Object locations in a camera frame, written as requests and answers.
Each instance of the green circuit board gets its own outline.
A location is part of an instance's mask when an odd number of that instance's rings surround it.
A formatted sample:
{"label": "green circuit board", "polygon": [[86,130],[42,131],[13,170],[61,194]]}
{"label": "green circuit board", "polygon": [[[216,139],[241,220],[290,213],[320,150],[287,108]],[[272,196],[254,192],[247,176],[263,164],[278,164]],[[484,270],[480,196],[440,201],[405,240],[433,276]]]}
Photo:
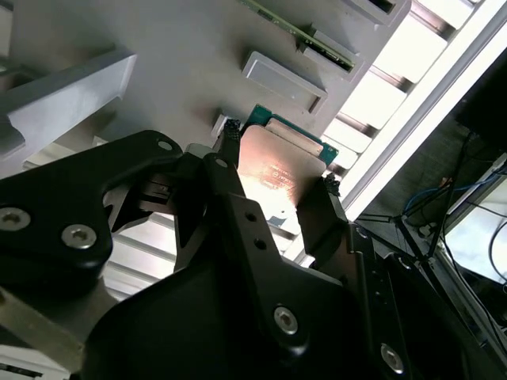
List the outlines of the green circuit board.
{"label": "green circuit board", "polygon": [[264,19],[272,22],[279,28],[282,28],[284,31],[291,33],[300,43],[306,44],[309,48],[315,50],[324,58],[335,63],[336,65],[346,70],[347,72],[352,71],[352,69],[354,68],[354,63],[349,59],[347,59],[346,57],[344,57],[342,54],[335,51],[331,47],[327,46],[323,42],[310,36],[308,33],[305,33],[303,30],[297,28],[296,26],[286,21],[282,17],[278,16],[274,12],[270,11],[269,9],[265,8],[258,2],[255,2],[254,0],[239,0],[239,1],[243,5],[253,10],[258,15],[262,16]]}
{"label": "green circuit board", "polygon": [[266,125],[268,125],[268,122],[271,119],[276,119],[276,120],[280,121],[281,123],[287,125],[288,127],[293,129],[294,131],[299,132],[301,135],[304,135],[304,136],[308,137],[309,139],[315,141],[319,145],[321,145],[323,149],[322,149],[322,152],[321,152],[319,158],[321,161],[323,161],[326,164],[326,166],[329,166],[334,161],[334,159],[338,156],[338,150],[333,148],[331,145],[326,144],[325,142],[322,142],[320,139],[316,138],[315,136],[308,133],[304,129],[294,125],[293,123],[284,119],[283,117],[272,113],[267,108],[262,107],[259,104],[257,106],[255,106],[255,108],[253,109],[252,113],[250,114],[250,117],[248,118],[248,120],[245,123],[245,127],[243,128],[243,130],[245,131],[250,125],[254,125],[254,124],[262,125],[265,127]]}

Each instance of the black plastic part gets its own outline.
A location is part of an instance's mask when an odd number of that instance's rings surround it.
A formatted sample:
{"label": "black plastic part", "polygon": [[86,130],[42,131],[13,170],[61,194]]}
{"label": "black plastic part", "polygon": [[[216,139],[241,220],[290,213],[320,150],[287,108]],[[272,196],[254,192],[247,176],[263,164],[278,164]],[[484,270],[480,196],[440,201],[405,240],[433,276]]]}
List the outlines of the black plastic part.
{"label": "black plastic part", "polygon": [[424,276],[406,256],[407,270],[392,254],[384,262],[397,300],[406,350],[420,378],[505,378],[501,366],[480,348],[460,318],[436,296]]}
{"label": "black plastic part", "polygon": [[320,178],[297,206],[306,253],[315,258],[317,265],[334,254],[348,224],[340,200],[328,190],[325,180]]}
{"label": "black plastic part", "polygon": [[[235,170],[204,160],[214,193],[209,233],[185,268],[99,322],[82,379],[368,374],[354,340],[355,306],[340,284],[284,262],[260,206],[220,191],[217,180],[234,182]],[[293,335],[274,321],[278,306],[297,318]]]}
{"label": "black plastic part", "polygon": [[[398,310],[393,295],[389,272],[373,250],[372,239],[355,224],[342,229],[342,241],[325,263],[313,268],[339,279],[354,298],[360,310],[364,354],[374,363],[383,378],[413,378],[410,360],[405,349]],[[393,348],[403,362],[403,372],[396,374],[384,362],[381,347]]]}
{"label": "black plastic part", "polygon": [[[159,147],[160,141],[172,150]],[[111,254],[110,226],[132,185],[180,156],[174,141],[145,131],[0,181],[0,207],[18,207],[31,218],[23,230],[0,231],[0,284],[51,287],[55,294],[91,288]],[[137,214],[126,220],[136,219]],[[92,247],[63,243],[63,230],[74,224],[95,231]]]}

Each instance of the blue cable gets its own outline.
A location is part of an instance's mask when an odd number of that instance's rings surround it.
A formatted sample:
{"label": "blue cable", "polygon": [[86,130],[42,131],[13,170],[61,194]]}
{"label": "blue cable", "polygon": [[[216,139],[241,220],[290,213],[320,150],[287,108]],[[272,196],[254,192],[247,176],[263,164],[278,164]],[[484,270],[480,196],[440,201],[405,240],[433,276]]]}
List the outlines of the blue cable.
{"label": "blue cable", "polygon": [[[460,188],[455,188],[454,192],[462,192],[463,190],[468,190],[469,188],[473,188],[474,186],[480,186],[482,184],[487,184],[491,181],[494,181],[496,178],[497,178],[497,174],[495,174],[491,178],[488,178],[487,180],[482,180],[482,181],[477,182],[475,184],[468,184],[465,186],[461,186]],[[403,214],[405,214],[410,209],[410,206],[412,206],[412,203],[420,196],[423,196],[424,194],[428,194],[429,192],[437,192],[441,189],[442,188],[429,188],[427,190],[423,190],[422,192],[418,192],[416,195],[414,195],[412,198],[410,198],[410,200],[406,203],[406,206],[403,209]]]}

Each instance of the bolt head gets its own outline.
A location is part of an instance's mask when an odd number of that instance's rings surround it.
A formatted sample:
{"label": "bolt head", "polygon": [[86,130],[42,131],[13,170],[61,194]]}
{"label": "bolt head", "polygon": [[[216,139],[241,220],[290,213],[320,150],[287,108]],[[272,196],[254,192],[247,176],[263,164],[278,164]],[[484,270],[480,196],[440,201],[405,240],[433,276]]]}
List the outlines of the bolt head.
{"label": "bolt head", "polygon": [[380,355],[383,361],[391,368],[396,374],[402,374],[405,371],[402,358],[398,353],[389,347],[387,344],[382,343],[380,346]]}
{"label": "bolt head", "polygon": [[63,230],[62,241],[70,248],[88,249],[97,241],[97,234],[88,226],[73,224]]}
{"label": "bolt head", "polygon": [[274,319],[278,327],[288,335],[294,335],[298,331],[298,321],[295,315],[286,307],[278,306],[275,309]]}
{"label": "bolt head", "polygon": [[0,230],[19,231],[30,224],[30,215],[20,208],[4,207],[0,209]]}

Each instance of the mounting hole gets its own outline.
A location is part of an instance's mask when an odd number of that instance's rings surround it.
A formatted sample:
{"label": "mounting hole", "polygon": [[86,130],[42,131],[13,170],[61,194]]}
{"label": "mounting hole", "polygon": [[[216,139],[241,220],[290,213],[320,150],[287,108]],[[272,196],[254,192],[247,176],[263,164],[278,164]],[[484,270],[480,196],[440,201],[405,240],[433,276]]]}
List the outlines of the mounting hole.
{"label": "mounting hole", "polygon": [[169,144],[168,142],[163,141],[163,140],[158,142],[158,146],[160,146],[164,150],[172,150],[173,149],[171,144]]}
{"label": "mounting hole", "polygon": [[217,159],[215,160],[215,162],[216,162],[218,165],[222,166],[223,168],[226,168],[226,167],[227,167],[227,163],[226,163],[224,160],[220,159],[220,158],[217,158]]}
{"label": "mounting hole", "polygon": [[383,283],[383,278],[377,271],[372,271],[372,276],[376,281],[379,281],[380,283]]}
{"label": "mounting hole", "polygon": [[363,239],[368,239],[368,235],[366,234],[366,231],[363,230],[361,227],[356,227],[356,232],[361,236]]}
{"label": "mounting hole", "polygon": [[259,249],[262,249],[262,250],[265,250],[268,248],[268,246],[266,245],[266,243],[264,242],[264,240],[261,240],[261,239],[255,239],[253,241],[253,243],[255,244],[255,246]]}
{"label": "mounting hole", "polygon": [[245,214],[246,218],[248,220],[250,220],[251,222],[256,222],[257,221],[257,216],[255,216],[254,214],[252,214],[251,212],[247,212]]}
{"label": "mounting hole", "polygon": [[387,301],[386,299],[384,298],[384,296],[379,293],[378,291],[375,292],[375,298],[376,300],[381,304],[381,305],[386,305],[387,304]]}

